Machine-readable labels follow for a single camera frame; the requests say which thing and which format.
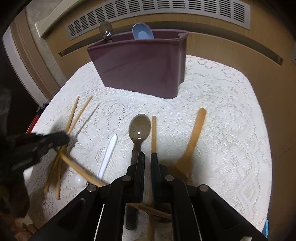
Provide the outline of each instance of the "table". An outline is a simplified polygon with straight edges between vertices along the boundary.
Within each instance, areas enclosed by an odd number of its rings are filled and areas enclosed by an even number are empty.
[[[81,67],[55,95],[33,132],[48,134],[65,129],[72,105],[80,96],[80,109],[93,99],[75,126],[68,147],[72,159],[94,174],[111,135],[118,135],[104,181],[124,175],[131,161],[133,143],[128,135],[131,119],[145,113],[157,116],[157,153],[160,163],[176,162],[184,152],[200,107],[207,110],[205,124],[194,152],[189,184],[207,184],[260,231],[267,216],[272,164],[268,134],[261,108],[248,79],[223,64],[194,56],[186,57],[185,81],[172,100],[104,87],[92,62]],[[151,135],[142,144],[146,155],[144,201],[150,187]],[[63,166],[61,199],[55,188],[43,187],[54,151],[25,171],[31,200],[29,215],[40,228],[81,190],[72,182],[76,172]],[[123,240],[146,235],[147,214],[140,211],[135,231],[124,228]],[[171,224],[159,224],[156,240],[172,240]]]

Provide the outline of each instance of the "air vent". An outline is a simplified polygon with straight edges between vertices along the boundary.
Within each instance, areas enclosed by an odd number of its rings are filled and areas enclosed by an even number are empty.
[[[126,9],[126,3],[124,0],[117,0],[115,1],[116,10],[118,13],[118,16],[124,15],[128,13],[128,10]]]
[[[244,6],[234,2],[233,8],[234,8],[234,19],[244,23]]]
[[[69,31],[72,37],[76,34],[72,23],[69,25]]]
[[[105,5],[105,10],[106,10],[106,14],[107,14],[108,19],[116,17],[112,2]]]
[[[140,3],[139,0],[128,0],[128,7],[130,12],[139,12],[140,11]]]
[[[77,33],[79,33],[79,32],[82,31],[81,26],[80,26],[80,23],[79,23],[79,20],[76,20],[76,21],[74,22],[74,26],[75,26],[75,29],[76,29],[76,32],[77,32]]]
[[[94,16],[94,12],[89,12],[87,14],[87,19],[89,21],[90,26],[96,25],[96,17]]]
[[[231,18],[231,1],[219,0],[219,14]]]
[[[143,10],[151,10],[154,9],[154,2],[153,0],[142,0]]]
[[[65,25],[69,39],[99,27],[102,21],[154,13],[188,13],[219,18],[250,29],[250,5],[240,0],[107,0]]]
[[[157,0],[157,8],[170,8],[170,2],[168,0]]]
[[[201,0],[188,0],[189,9],[202,10]]]
[[[173,0],[173,8],[185,9],[185,0]]]
[[[104,15],[104,11],[103,11],[103,8],[102,7],[99,7],[95,10],[95,13],[96,13],[96,18],[98,20],[98,22],[102,22],[102,21],[105,21],[105,15]]]
[[[217,2],[216,0],[204,0],[205,11],[217,13]]]
[[[87,20],[86,20],[85,16],[82,16],[80,18],[80,22],[81,22],[83,30],[85,30],[85,29],[87,29],[89,27],[89,24],[87,23]]]

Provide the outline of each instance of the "purple plastic bin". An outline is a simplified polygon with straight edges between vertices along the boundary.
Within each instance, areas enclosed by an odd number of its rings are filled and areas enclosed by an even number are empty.
[[[86,50],[107,87],[173,99],[184,81],[185,30],[153,29],[154,39],[133,38],[132,32],[102,39]]]

